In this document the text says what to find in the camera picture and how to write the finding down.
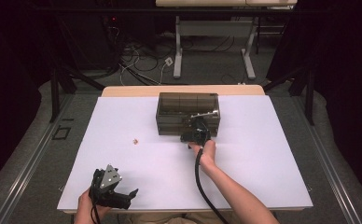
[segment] white tabletop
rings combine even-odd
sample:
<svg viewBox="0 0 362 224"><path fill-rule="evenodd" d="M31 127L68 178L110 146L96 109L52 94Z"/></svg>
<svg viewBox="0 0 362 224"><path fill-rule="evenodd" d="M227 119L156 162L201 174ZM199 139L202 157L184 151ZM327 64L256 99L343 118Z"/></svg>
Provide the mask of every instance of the white tabletop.
<svg viewBox="0 0 362 224"><path fill-rule="evenodd" d="M278 7L294 6L298 0L156 0L157 7Z"/></svg>
<svg viewBox="0 0 362 224"><path fill-rule="evenodd" d="M270 209L312 207L295 159L268 96L220 95L216 161ZM207 210L194 177L194 155L179 136L158 135L158 97L100 97L77 153L58 209L75 212L95 169L119 168L116 192L139 189L129 211ZM230 208L201 173L218 209Z"/></svg>

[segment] human hand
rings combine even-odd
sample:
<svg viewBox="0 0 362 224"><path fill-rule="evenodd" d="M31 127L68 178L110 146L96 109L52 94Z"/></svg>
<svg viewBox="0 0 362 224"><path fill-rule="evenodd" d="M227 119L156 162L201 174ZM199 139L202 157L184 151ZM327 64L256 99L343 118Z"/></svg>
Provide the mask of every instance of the human hand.
<svg viewBox="0 0 362 224"><path fill-rule="evenodd" d="M201 146L197 145L194 142L189 142L188 145L193 149L195 156L198 155ZM208 171L216 167L216 142L213 140L208 140L203 149L203 154L201 156L200 165L202 170L207 174Z"/></svg>
<svg viewBox="0 0 362 224"><path fill-rule="evenodd" d="M91 216L91 213L93 212L91 210L93 205L91 204L91 197L89 197L89 190L90 189L85 190L85 192L83 192L81 196L79 196L75 224L97 223L96 216L94 214ZM110 207L103 207L100 205L96 205L96 208L100 220L109 210L111 210Z"/></svg>

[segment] forearm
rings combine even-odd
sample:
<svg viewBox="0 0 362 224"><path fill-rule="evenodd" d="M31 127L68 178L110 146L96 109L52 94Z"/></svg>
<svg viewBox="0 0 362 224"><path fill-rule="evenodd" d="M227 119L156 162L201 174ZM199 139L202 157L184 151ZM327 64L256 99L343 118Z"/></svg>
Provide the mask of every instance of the forearm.
<svg viewBox="0 0 362 224"><path fill-rule="evenodd" d="M217 166L206 168L205 172L216 184L242 223L278 223L269 209L256 196Z"/></svg>

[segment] black curtain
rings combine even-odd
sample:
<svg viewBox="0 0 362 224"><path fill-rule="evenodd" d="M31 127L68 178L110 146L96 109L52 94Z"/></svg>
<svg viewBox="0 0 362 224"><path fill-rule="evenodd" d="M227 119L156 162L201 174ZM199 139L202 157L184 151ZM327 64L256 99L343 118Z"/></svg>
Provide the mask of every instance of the black curtain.
<svg viewBox="0 0 362 224"><path fill-rule="evenodd" d="M0 170L39 108L49 70L19 1L0 0Z"/></svg>
<svg viewBox="0 0 362 224"><path fill-rule="evenodd" d="M292 18L267 78L314 66L314 89L327 100L335 142L362 184L362 0L299 0L295 10L304 9L333 15Z"/></svg>

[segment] small object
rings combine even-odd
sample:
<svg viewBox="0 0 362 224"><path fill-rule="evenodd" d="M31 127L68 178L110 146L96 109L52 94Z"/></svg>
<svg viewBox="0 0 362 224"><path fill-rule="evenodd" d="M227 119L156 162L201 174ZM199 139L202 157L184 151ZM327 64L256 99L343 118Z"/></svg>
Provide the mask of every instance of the small object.
<svg viewBox="0 0 362 224"><path fill-rule="evenodd" d="M171 57L168 57L166 60L164 60L167 64L167 66L170 66L173 64L173 59Z"/></svg>
<svg viewBox="0 0 362 224"><path fill-rule="evenodd" d="M61 185L61 186L59 187L59 191L63 192L63 190L64 190L64 185Z"/></svg>
<svg viewBox="0 0 362 224"><path fill-rule="evenodd" d="M313 191L312 187L310 187L309 184L306 184L306 189L307 189L308 192L312 192L312 191Z"/></svg>

